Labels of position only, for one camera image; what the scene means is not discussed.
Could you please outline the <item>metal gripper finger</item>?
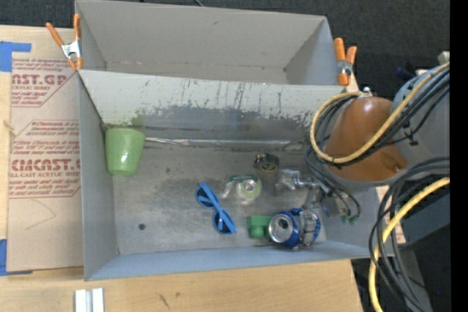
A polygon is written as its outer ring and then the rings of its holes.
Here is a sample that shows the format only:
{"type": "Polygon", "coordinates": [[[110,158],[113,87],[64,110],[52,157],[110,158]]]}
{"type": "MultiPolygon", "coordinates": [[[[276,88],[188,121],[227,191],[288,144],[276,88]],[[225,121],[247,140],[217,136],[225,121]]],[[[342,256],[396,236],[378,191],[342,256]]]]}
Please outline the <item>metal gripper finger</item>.
{"type": "Polygon", "coordinates": [[[301,245],[310,246],[319,235],[319,216],[313,210],[303,210],[299,214],[301,245]]]}
{"type": "Polygon", "coordinates": [[[276,182],[277,191],[296,191],[301,189],[309,189],[311,181],[301,177],[299,170],[282,169],[279,170],[276,182]]]}

